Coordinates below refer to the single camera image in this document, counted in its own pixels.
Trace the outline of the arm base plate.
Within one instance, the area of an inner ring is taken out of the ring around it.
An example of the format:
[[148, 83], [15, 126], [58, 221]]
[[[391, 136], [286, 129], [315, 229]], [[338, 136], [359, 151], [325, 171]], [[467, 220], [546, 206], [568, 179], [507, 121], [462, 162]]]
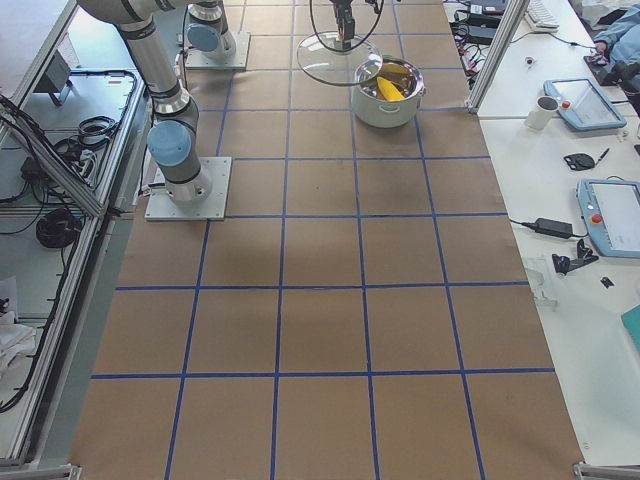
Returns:
[[231, 157], [200, 157], [199, 176], [189, 184], [166, 183], [157, 170], [145, 219], [149, 221], [223, 220], [232, 169]]
[[190, 48], [186, 59], [187, 70], [240, 70], [247, 67], [251, 36], [248, 32], [229, 31], [214, 52]]

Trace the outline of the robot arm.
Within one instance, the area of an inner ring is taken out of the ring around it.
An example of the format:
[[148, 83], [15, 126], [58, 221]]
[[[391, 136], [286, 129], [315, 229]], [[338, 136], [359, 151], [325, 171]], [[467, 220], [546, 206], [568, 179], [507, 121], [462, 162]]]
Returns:
[[206, 57], [222, 60], [236, 51], [222, 1], [205, 1], [187, 6], [186, 38], [191, 46]]
[[221, 1], [80, 1], [92, 17], [112, 24], [149, 90], [157, 122], [147, 136], [147, 148], [176, 203], [206, 198], [212, 180], [196, 152], [199, 110], [165, 53], [154, 21], [156, 12], [186, 8], [186, 36], [192, 46], [212, 57], [236, 51]]

